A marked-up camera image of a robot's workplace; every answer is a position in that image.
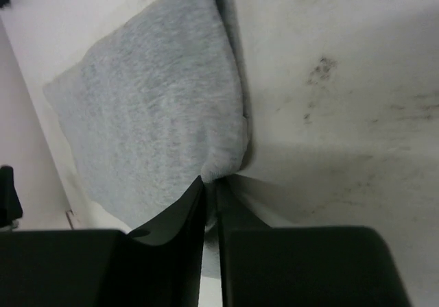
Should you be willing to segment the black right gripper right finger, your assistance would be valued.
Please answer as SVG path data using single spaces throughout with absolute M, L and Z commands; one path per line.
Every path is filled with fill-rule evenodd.
M 388 246 L 362 226 L 273 228 L 217 183 L 225 306 L 409 306 Z

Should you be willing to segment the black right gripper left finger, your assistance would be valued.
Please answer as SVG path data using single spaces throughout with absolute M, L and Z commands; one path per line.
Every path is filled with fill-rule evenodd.
M 204 185 L 120 230 L 1 235 L 2 306 L 197 306 L 204 240 Z

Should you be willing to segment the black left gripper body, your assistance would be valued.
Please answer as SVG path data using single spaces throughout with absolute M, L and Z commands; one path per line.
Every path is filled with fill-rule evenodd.
M 17 228 L 23 209 L 14 186 L 14 169 L 1 166 L 1 228 Z

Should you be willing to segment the grey tank top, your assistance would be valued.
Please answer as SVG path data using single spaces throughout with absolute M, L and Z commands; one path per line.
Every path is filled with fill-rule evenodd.
M 239 170 L 248 123 L 215 0 L 156 0 L 43 91 L 86 195 L 129 228 L 202 178 L 202 274 L 218 278 L 214 183 Z

